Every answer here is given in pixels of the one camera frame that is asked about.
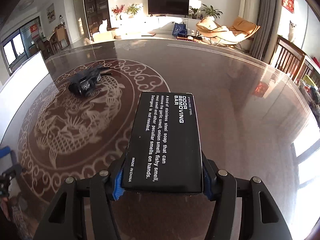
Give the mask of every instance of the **grey curtain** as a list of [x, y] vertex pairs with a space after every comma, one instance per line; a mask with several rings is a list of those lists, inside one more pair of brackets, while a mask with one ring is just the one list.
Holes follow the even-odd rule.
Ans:
[[250, 54], [252, 57], [261, 60], [261, 57], [267, 47], [269, 35], [272, 30], [272, 23], [276, 8], [276, 0], [260, 0], [257, 25], [260, 29], [256, 32]]

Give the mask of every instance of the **blue gripper pad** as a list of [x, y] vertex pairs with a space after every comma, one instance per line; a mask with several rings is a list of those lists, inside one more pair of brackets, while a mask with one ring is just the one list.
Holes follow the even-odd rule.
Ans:
[[9, 146], [6, 146], [0, 150], [0, 158], [8, 155], [11, 152]]
[[123, 168], [118, 173], [118, 175], [117, 175], [117, 177], [115, 179], [115, 190], [112, 193], [112, 196], [113, 196], [114, 200], [118, 200], [120, 198], [120, 196], [122, 196], [123, 193], [124, 193], [124, 189], [121, 188], [122, 171], [123, 171]]
[[202, 165], [202, 175], [203, 175], [203, 194], [209, 199], [213, 199], [213, 194], [211, 192], [211, 178], [204, 165]]

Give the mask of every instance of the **black box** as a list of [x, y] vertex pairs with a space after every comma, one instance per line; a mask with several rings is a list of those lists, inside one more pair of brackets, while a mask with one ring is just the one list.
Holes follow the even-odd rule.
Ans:
[[192, 94], [142, 92], [124, 164], [126, 190], [202, 192], [202, 160]]

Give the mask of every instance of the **white cabinet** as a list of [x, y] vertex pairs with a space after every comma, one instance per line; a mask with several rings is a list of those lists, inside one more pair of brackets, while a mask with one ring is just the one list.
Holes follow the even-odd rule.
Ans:
[[189, 35], [195, 35], [197, 28], [196, 28], [196, 24], [200, 22], [199, 20], [195, 20], [195, 19], [188, 19], [188, 34]]
[[159, 19], [159, 30], [163, 30], [163, 31], [172, 32], [175, 23], [182, 23], [182, 24], [188, 25], [188, 19], [184, 19], [184, 18], [163, 16], [163, 17], [158, 17], [158, 19]]
[[141, 20], [141, 32], [148, 33], [159, 30], [159, 20], [156, 17], [144, 17]]
[[171, 34], [175, 23], [185, 24], [189, 35], [196, 34], [196, 23], [199, 20], [180, 17], [134, 17], [112, 22], [112, 27], [118, 27], [122, 33], [163, 33]]

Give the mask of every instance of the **blue bag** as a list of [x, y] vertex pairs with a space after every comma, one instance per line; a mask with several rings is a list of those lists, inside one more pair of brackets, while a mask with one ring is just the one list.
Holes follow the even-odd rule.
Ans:
[[188, 30], [187, 30], [186, 25], [184, 23], [181, 23], [181, 24], [180, 23], [175, 23], [174, 24], [172, 35], [174, 37], [177, 37], [178, 33], [184, 35], [185, 37], [187, 36]]

